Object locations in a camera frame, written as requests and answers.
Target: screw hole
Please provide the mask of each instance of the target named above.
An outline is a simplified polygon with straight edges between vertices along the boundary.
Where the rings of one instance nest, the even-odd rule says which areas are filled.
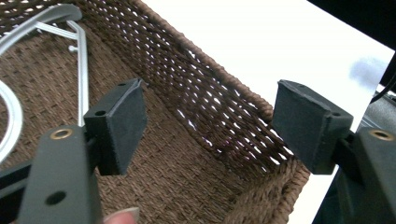
[[[56,191],[47,197],[46,205],[55,205],[60,203],[66,197],[66,192],[64,191]]]
[[[100,110],[100,111],[97,111],[97,112],[95,113],[95,116],[103,116],[103,115],[105,115],[105,114],[106,114],[106,111]]]
[[[378,139],[385,141],[393,141],[394,137],[392,134],[381,131],[381,130],[372,130],[370,134]]]
[[[50,135],[50,138],[59,140],[59,139],[63,139],[63,138],[66,138],[66,137],[72,135],[72,133],[73,133],[73,130],[71,130],[71,129],[61,129],[61,130],[53,132]]]

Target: fingertip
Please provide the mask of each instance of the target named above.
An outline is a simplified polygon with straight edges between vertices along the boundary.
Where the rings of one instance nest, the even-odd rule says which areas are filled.
[[[105,224],[136,224],[136,221],[131,213],[125,212],[109,217]]]

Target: brown wicker weave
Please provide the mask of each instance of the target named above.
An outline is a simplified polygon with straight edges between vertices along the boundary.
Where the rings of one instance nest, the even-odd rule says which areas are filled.
[[[148,127],[128,175],[99,178],[105,215],[139,206],[140,223],[287,222],[308,172],[268,125],[267,102],[140,1],[3,2],[0,35],[61,2],[84,15],[78,23],[87,32],[92,104],[125,79],[147,83]],[[0,78],[25,117],[3,168],[32,158],[49,128],[76,123],[71,44],[34,35],[0,58]],[[3,104],[0,112],[4,131]]]

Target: metal wire handle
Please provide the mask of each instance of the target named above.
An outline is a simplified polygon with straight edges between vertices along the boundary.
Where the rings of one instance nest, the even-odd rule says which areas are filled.
[[[49,7],[22,23],[13,31],[0,39],[0,56],[12,45],[18,42],[35,29],[47,31],[66,38],[75,39],[78,47],[70,47],[71,51],[78,52],[78,125],[83,126],[83,116],[89,108],[88,94],[88,63],[87,45],[84,30],[75,22],[81,19],[81,11],[73,5],[58,5]],[[76,32],[72,33],[46,23],[67,21],[67,24]],[[4,99],[8,111],[8,125],[5,137],[0,143],[0,163],[12,151],[21,135],[23,114],[21,103],[15,93],[4,82],[0,81],[0,96]]]

